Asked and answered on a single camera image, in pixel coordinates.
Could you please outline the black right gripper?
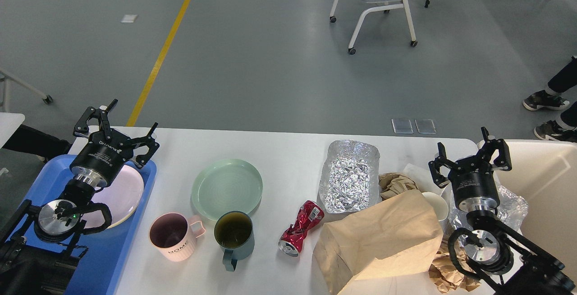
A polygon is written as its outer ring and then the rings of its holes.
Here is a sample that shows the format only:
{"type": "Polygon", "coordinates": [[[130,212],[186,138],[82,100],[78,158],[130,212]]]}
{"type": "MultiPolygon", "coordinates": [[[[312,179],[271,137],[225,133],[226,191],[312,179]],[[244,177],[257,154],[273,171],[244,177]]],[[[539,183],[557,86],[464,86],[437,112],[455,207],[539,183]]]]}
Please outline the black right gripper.
{"type": "Polygon", "coordinates": [[[444,144],[438,142],[438,153],[428,163],[435,185],[443,189],[451,182],[455,207],[460,211],[496,209],[499,206],[499,195],[493,171],[513,169],[509,147],[505,140],[490,135],[486,127],[481,127],[481,132],[484,143],[476,154],[479,161],[453,162],[446,157],[444,144]],[[449,169],[449,178],[441,174],[442,167],[449,169]]]}

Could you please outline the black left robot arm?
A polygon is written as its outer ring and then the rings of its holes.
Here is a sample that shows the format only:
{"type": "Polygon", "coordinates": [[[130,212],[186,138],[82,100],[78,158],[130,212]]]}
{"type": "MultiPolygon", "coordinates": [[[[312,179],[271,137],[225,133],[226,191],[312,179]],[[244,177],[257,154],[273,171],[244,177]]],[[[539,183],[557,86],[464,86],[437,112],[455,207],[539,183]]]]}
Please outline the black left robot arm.
{"type": "Polygon", "coordinates": [[[73,178],[62,193],[41,206],[24,200],[1,229],[1,293],[3,295],[61,295],[81,257],[74,256],[81,235],[105,231],[112,223],[109,207],[92,200],[109,187],[122,167],[132,161],[143,168],[159,144],[147,135],[131,138],[109,123],[109,112],[89,106],[74,127],[87,144],[70,164],[73,178]]]}

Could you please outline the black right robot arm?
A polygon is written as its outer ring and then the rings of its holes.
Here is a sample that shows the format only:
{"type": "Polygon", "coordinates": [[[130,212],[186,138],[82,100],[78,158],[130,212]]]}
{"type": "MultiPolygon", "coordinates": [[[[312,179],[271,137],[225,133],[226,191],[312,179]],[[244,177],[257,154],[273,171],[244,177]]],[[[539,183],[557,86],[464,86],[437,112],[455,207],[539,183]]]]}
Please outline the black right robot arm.
{"type": "Polygon", "coordinates": [[[439,188],[451,186],[455,207],[466,214],[469,228],[449,236],[449,256],[464,276],[485,281],[497,295],[570,295],[575,283],[553,255],[503,223],[494,171],[511,171],[504,139],[481,128],[484,143],[477,153],[451,161],[443,143],[428,163],[439,188]]]}

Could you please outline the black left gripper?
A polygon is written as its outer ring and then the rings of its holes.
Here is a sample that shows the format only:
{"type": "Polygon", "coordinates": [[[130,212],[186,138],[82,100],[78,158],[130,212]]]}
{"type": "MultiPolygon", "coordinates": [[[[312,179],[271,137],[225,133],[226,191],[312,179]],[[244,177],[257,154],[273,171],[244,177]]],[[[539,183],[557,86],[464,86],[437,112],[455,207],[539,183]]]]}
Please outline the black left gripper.
{"type": "Polygon", "coordinates": [[[118,100],[114,98],[104,110],[89,106],[74,125],[75,137],[88,138],[88,122],[98,121],[100,131],[95,131],[89,136],[88,143],[70,164],[74,179],[83,181],[93,188],[109,186],[128,161],[131,161],[136,168],[143,168],[160,147],[153,137],[157,122],[146,135],[138,138],[130,138],[111,128],[108,113],[114,109],[117,102],[118,100]],[[146,148],[147,152],[134,157],[134,151],[142,147],[146,148]]]}

